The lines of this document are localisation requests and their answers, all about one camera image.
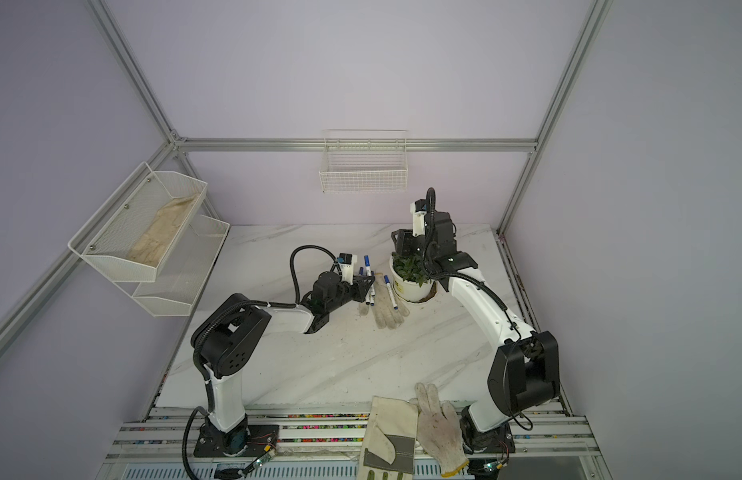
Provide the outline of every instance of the dirty glove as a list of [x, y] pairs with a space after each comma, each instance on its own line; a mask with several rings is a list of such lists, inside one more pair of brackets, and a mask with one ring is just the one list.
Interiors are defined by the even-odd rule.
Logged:
[[390, 296], [389, 292], [392, 289], [387, 288], [384, 281], [384, 274], [376, 274], [374, 290], [376, 291], [376, 297], [374, 304], [371, 306], [371, 311], [376, 321], [376, 327], [379, 329], [389, 328], [391, 330], [398, 328], [409, 315], [409, 309], [395, 296], [394, 291], [393, 296]]
[[416, 419], [416, 407], [404, 400], [373, 398], [358, 480], [413, 479]]
[[419, 404], [420, 410], [416, 439], [424, 451], [438, 461], [441, 476], [456, 475], [468, 463], [462, 449], [459, 416], [451, 402], [443, 402], [441, 410], [438, 389], [432, 383], [426, 388], [423, 383], [417, 383], [414, 390], [415, 403]]

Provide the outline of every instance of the marble tabletop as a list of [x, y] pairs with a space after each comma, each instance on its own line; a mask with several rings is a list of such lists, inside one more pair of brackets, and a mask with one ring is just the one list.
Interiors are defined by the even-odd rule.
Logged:
[[[288, 258], [304, 244], [334, 254], [369, 255], [373, 270], [389, 275], [390, 233], [410, 225], [232, 226], [190, 327], [156, 401], [161, 407], [206, 405], [201, 374], [192, 364], [190, 336], [232, 293], [252, 300], [293, 302]], [[479, 264], [491, 289], [518, 312], [491, 227], [457, 226], [457, 246]], [[327, 255], [303, 250], [295, 260], [307, 292], [330, 267]], [[265, 331], [243, 373], [248, 408], [355, 406], [372, 396], [409, 399], [416, 382], [434, 383], [442, 399], [474, 401], [487, 389], [491, 350], [465, 308], [442, 288], [430, 301], [409, 303], [397, 330], [379, 330], [356, 302], [331, 313], [311, 335]]]

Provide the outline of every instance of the beige glove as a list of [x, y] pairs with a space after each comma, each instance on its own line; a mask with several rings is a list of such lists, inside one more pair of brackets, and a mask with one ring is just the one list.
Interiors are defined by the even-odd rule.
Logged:
[[417, 383], [416, 402], [419, 405], [419, 421], [416, 439], [424, 451], [440, 464], [443, 477], [451, 477], [467, 466], [469, 460], [462, 449], [462, 430], [459, 416], [451, 402], [443, 402], [441, 409], [438, 389], [432, 383], [426, 389]]
[[360, 451], [358, 480], [412, 480], [416, 407], [375, 396]]
[[409, 309], [405, 307], [395, 294], [395, 290], [393, 290], [395, 304], [398, 307], [395, 308], [392, 301], [393, 297], [390, 297], [384, 281], [384, 274], [376, 274], [374, 290], [376, 291], [376, 297], [371, 311], [376, 321], [376, 327], [379, 329], [389, 328], [390, 330], [398, 328], [409, 315]]

